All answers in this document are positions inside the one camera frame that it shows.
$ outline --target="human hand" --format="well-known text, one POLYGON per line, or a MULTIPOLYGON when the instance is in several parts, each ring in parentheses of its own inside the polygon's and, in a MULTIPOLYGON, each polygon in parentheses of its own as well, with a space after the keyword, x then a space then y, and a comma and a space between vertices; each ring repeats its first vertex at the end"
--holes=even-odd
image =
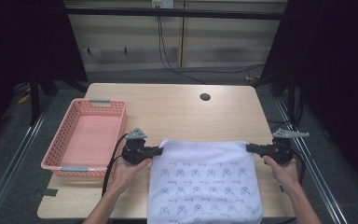
POLYGON ((145 159, 137 165, 127 163, 123 158, 119 157, 115 161, 113 171, 113 183, 107 190, 114 189, 119 193, 123 193, 130 185, 136 175, 143 170, 152 160, 145 159))
POLYGON ((274 178, 281 184, 285 193, 290 195, 295 188, 300 186, 296 159, 292 158, 289 163, 284 166, 279 165, 269 156, 264 156, 263 160, 272 168, 274 178))

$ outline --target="electrical outlet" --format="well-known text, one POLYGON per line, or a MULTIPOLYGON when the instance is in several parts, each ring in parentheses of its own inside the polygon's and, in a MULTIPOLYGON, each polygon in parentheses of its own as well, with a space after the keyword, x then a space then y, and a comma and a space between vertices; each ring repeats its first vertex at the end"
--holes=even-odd
POLYGON ((152 8, 162 8, 162 0, 152 0, 152 8))
POLYGON ((173 8, 173 0, 162 0, 163 8, 173 8))

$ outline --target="printed pattern on cloth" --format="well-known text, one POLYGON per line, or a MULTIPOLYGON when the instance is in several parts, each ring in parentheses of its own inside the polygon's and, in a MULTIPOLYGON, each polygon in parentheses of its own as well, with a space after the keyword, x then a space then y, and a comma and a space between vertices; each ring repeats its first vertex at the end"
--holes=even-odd
POLYGON ((153 159, 148 223, 260 223, 263 209, 246 143, 164 140, 153 159))

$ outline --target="wooden table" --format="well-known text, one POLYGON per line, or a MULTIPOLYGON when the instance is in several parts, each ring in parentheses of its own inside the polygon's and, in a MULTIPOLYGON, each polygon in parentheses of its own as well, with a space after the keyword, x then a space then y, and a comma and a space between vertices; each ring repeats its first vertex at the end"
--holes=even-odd
MULTIPOLYGON (((188 141, 244 140, 271 144, 272 136, 255 89, 245 86, 92 84, 86 98, 124 100, 125 132, 141 128, 147 146, 163 139, 188 141), (209 101, 200 99, 208 93, 209 101)), ((255 155, 264 217, 293 217, 289 198, 281 192, 271 169, 255 155)), ((144 169, 117 201, 111 217, 146 218, 150 169, 144 169)), ((53 175, 37 214, 42 218, 87 217, 101 198, 103 180, 53 175)))

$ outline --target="human arm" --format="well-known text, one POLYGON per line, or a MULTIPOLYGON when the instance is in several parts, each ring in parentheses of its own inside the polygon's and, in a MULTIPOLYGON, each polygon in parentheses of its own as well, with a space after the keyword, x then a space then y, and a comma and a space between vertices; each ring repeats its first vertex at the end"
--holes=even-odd
POLYGON ((299 224, 322 223, 313 210, 307 195, 298 182, 296 160, 280 166, 271 157, 264 156, 264 161, 272 168, 274 178, 281 184, 283 191, 289 196, 299 224))
POLYGON ((146 159, 138 165, 131 165, 123 158, 117 158, 113 172, 113 183, 107 188, 106 193, 89 214, 84 224, 106 223, 115 208, 116 201, 136 175, 144 169, 151 159, 146 159))

